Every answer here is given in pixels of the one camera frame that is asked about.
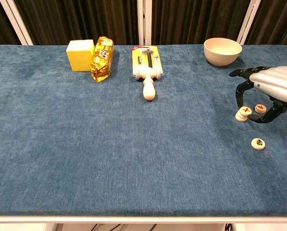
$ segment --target stack of chess pieces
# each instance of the stack of chess pieces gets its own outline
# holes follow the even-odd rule
[[[264,114],[266,112],[266,107],[263,104],[257,104],[254,108],[257,113]],[[251,115],[252,110],[249,107],[241,107],[236,115],[235,119],[239,122],[245,122],[248,119],[248,116]]]
[[[266,112],[266,107],[263,104],[257,104],[254,110],[257,113],[263,114]],[[240,122],[245,122],[251,113],[252,110],[249,107],[243,106],[237,111],[235,119]],[[256,150],[262,150],[265,148],[265,142],[260,138],[254,138],[251,142],[251,145]]]

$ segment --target packaged tool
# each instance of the packaged tool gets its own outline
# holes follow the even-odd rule
[[[156,46],[138,46],[132,48],[133,76],[144,79],[143,96],[153,100],[155,88],[153,78],[160,79],[163,74],[162,63]]]

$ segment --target white handle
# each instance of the white handle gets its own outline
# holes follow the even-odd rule
[[[146,100],[152,100],[155,97],[155,88],[154,81],[151,79],[150,75],[146,75],[145,80],[143,81],[143,96]]]

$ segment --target black cable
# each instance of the black cable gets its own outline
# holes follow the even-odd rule
[[[225,231],[233,231],[233,227],[231,224],[225,224]]]
[[[153,227],[150,229],[150,231],[152,231],[155,228],[156,224],[153,225]]]
[[[93,231],[97,225],[98,225],[98,224],[95,224],[95,226],[91,229],[91,231]]]
[[[114,229],[118,228],[121,224],[118,224],[116,227],[112,228],[111,230],[109,231],[113,231]]]

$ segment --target table edge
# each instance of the table edge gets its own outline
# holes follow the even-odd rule
[[[287,217],[0,216],[0,223],[203,224],[287,223]]]

